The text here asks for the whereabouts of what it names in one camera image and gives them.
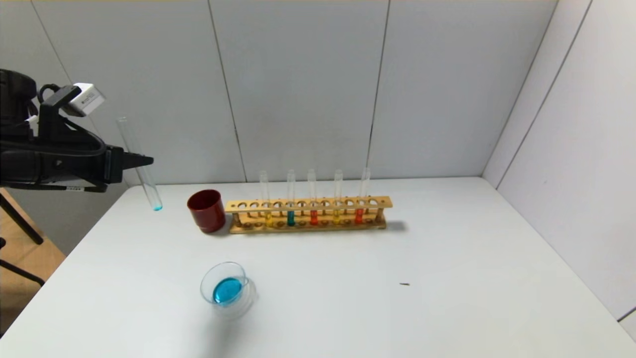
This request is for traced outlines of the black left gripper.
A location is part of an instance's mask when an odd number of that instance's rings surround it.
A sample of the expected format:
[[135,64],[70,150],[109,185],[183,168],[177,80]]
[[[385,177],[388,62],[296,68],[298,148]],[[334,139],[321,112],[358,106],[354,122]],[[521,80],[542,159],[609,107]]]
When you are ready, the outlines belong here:
[[39,185],[45,190],[103,193],[110,184],[122,181],[123,170],[153,163],[152,157],[114,146],[89,157],[39,154]]

